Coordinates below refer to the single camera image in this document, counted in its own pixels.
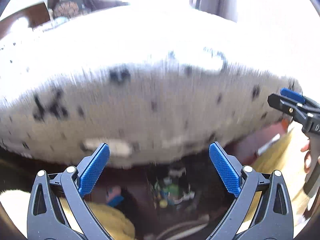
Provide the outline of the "person's right hand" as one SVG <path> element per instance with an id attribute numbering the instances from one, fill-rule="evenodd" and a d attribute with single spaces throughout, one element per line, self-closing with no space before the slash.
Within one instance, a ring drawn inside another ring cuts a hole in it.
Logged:
<path id="1" fill-rule="evenodd" d="M 300 149 L 302 153 L 305 153 L 304 157 L 304 172 L 308 174 L 312 168 L 313 157 L 319 156 L 319 149 L 316 143 L 313 143 L 311 139 L 308 139 L 305 145 Z"/>

